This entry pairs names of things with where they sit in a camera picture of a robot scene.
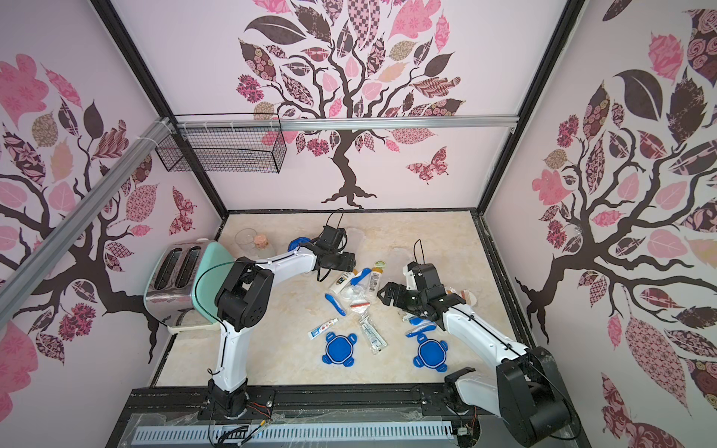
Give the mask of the blue toothbrush case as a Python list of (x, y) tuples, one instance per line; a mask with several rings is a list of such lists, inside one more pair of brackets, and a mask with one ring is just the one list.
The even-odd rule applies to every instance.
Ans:
[(435, 322), (421, 317), (405, 317), (404, 321), (410, 325), (410, 329), (405, 333), (407, 338), (417, 338), (427, 332), (434, 332), (438, 328)]

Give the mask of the clear comb packet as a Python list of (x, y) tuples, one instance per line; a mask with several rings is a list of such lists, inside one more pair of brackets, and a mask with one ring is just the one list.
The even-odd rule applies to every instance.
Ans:
[(388, 343), (377, 328), (375, 328), (375, 325), (369, 315), (364, 315), (360, 319), (360, 328), (367, 339), (373, 354), (377, 355), (388, 347)]

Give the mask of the detached blue container lid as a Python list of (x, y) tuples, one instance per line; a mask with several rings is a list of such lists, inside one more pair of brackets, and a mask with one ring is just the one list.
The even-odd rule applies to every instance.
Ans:
[(447, 371), (447, 343), (431, 339), (425, 334), (419, 334), (416, 337), (416, 341), (418, 342), (418, 350), (416, 350), (416, 356), (413, 358), (414, 366), (445, 373)]

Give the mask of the small toothpaste tube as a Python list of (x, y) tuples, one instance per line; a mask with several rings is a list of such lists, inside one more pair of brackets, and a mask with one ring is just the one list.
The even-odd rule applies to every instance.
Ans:
[(339, 319), (337, 317), (334, 317), (334, 318), (322, 323), (321, 325), (317, 326), (317, 328), (310, 330), (310, 332), (308, 332), (309, 339), (310, 340), (316, 339), (317, 337), (319, 337), (319, 335), (323, 334), (328, 329), (330, 329), (332, 326), (334, 326), (338, 321), (339, 321)]

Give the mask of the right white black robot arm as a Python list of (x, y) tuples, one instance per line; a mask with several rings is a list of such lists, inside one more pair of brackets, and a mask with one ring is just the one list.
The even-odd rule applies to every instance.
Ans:
[(379, 289), (381, 302), (436, 324), (494, 370), (485, 376), (465, 368), (446, 376), (444, 382), (462, 404), (500, 418), (524, 447), (558, 440), (562, 429), (571, 432), (564, 442), (581, 436), (579, 414), (549, 351), (514, 341), (487, 323), (466, 299), (446, 289), (433, 264), (412, 261), (403, 274), (403, 285), (388, 282)]

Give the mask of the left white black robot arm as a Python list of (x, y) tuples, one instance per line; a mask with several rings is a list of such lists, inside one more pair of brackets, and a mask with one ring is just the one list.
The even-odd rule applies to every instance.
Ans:
[(300, 274), (315, 272), (321, 282), (325, 278), (322, 271), (353, 271), (356, 256), (345, 250), (347, 242), (344, 228), (326, 224), (319, 236), (289, 252), (259, 261), (240, 257), (229, 264), (214, 298), (220, 343), (207, 393), (215, 409), (237, 418), (248, 408), (250, 335), (267, 312), (273, 287)]

